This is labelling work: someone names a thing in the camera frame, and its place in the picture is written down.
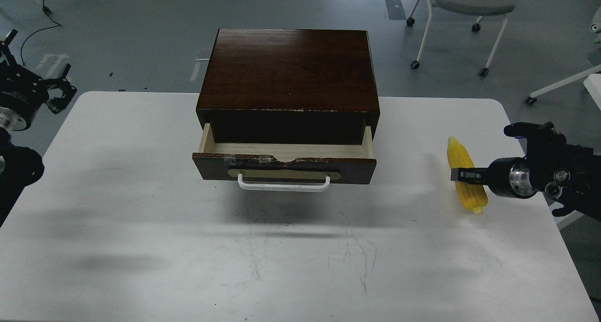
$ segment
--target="white table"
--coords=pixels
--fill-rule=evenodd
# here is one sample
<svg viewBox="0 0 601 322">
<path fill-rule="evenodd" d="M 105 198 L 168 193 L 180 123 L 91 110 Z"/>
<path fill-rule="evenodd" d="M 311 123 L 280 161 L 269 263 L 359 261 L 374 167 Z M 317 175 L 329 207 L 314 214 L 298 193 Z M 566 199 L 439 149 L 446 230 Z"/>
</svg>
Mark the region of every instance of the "white table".
<svg viewBox="0 0 601 322">
<path fill-rule="evenodd" d="M 542 196 L 464 210 L 447 137 L 521 156 L 492 100 L 381 98 L 370 185 L 204 181 L 195 93 L 88 92 L 0 229 L 0 320 L 597 321 Z"/>
</svg>

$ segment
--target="yellow corn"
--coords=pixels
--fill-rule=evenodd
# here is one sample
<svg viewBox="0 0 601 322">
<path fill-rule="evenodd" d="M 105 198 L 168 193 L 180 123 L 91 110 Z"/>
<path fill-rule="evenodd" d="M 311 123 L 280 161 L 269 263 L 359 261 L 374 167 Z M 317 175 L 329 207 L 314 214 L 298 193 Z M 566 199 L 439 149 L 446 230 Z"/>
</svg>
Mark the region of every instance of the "yellow corn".
<svg viewBox="0 0 601 322">
<path fill-rule="evenodd" d="M 474 163 L 468 154 L 468 150 L 455 137 L 448 140 L 447 158 L 450 168 L 473 168 Z M 473 211 L 477 215 L 482 214 L 482 208 L 488 205 L 488 197 L 485 188 L 482 185 L 470 185 L 455 181 L 455 188 L 459 195 L 459 200 L 466 209 Z"/>
</svg>

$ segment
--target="wooden drawer box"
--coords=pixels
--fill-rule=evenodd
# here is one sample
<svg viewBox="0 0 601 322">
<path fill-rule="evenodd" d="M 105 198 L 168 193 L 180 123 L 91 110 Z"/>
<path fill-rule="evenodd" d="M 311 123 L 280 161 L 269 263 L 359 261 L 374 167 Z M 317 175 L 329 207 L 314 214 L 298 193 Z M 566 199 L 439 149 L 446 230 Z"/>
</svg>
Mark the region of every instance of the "wooden drawer box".
<svg viewBox="0 0 601 322">
<path fill-rule="evenodd" d="M 367 32 L 220 29 L 197 115 L 204 179 L 368 184 L 380 108 Z"/>
</svg>

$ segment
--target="chair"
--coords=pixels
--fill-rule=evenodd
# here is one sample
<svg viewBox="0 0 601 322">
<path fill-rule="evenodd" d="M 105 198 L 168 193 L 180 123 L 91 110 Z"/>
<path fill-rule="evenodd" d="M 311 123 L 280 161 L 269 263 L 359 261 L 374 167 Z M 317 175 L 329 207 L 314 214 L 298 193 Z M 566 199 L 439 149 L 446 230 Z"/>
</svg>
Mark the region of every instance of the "chair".
<svg viewBox="0 0 601 322">
<path fill-rule="evenodd" d="M 425 40 L 428 36 L 428 31 L 430 30 L 430 24 L 432 22 L 432 8 L 434 6 L 438 6 L 441 9 L 448 10 L 451 12 L 457 12 L 458 14 L 464 15 L 474 15 L 479 16 L 476 19 L 476 23 L 472 25 L 472 31 L 478 32 L 480 31 L 481 25 L 479 24 L 482 21 L 484 16 L 503 16 L 503 24 L 501 26 L 501 31 L 499 31 L 499 35 L 496 37 L 496 41 L 494 42 L 494 46 L 492 51 L 490 52 L 489 59 L 486 62 L 485 67 L 483 67 L 479 75 L 486 77 L 489 72 L 490 63 L 494 57 L 494 53 L 496 52 L 496 48 L 503 36 L 503 32 L 505 31 L 505 26 L 507 26 L 507 14 L 513 9 L 515 9 L 514 0 L 426 0 L 428 3 L 428 22 L 425 25 L 424 37 L 421 40 L 421 46 L 419 47 L 419 52 L 417 54 L 417 58 L 411 62 L 411 69 L 419 68 L 419 59 L 421 59 L 422 51 L 424 50 Z M 414 8 L 411 11 L 411 15 L 407 18 L 407 26 L 412 26 L 415 23 L 413 18 L 413 14 L 415 12 L 415 8 L 417 7 L 419 0 L 415 2 Z"/>
<path fill-rule="evenodd" d="M 595 12 L 593 16 L 593 20 L 591 20 L 591 26 L 588 28 L 590 32 L 596 33 L 597 38 L 595 38 L 595 44 L 601 44 L 601 7 Z M 526 104 L 533 105 L 539 98 L 540 95 L 543 95 L 547 92 L 553 91 L 554 89 L 558 89 L 562 86 L 573 83 L 579 79 L 586 78 L 590 74 L 594 74 L 601 71 L 601 65 L 597 65 L 596 67 L 592 67 L 590 69 L 586 69 L 580 73 L 574 74 L 571 77 L 565 78 L 564 80 L 560 80 L 554 84 L 551 84 L 547 87 L 543 87 L 542 89 L 536 90 L 526 98 Z"/>
</svg>

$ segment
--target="chair caster wheel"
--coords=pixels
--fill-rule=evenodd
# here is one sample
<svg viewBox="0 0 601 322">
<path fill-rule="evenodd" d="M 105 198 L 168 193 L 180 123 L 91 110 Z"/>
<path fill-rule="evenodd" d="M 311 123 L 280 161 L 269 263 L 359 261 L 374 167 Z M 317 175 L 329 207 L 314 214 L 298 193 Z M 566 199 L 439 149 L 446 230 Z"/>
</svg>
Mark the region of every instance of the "chair caster wheel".
<svg viewBox="0 0 601 322">
<path fill-rule="evenodd" d="M 529 96 L 528 98 L 526 98 L 526 104 L 528 104 L 528 105 L 532 105 L 532 104 L 534 104 L 534 103 L 535 103 L 537 100 L 538 100 L 538 99 L 537 99 L 536 97 L 534 97 L 534 98 L 533 98 L 533 97 L 530 97 L 530 96 Z"/>
</svg>

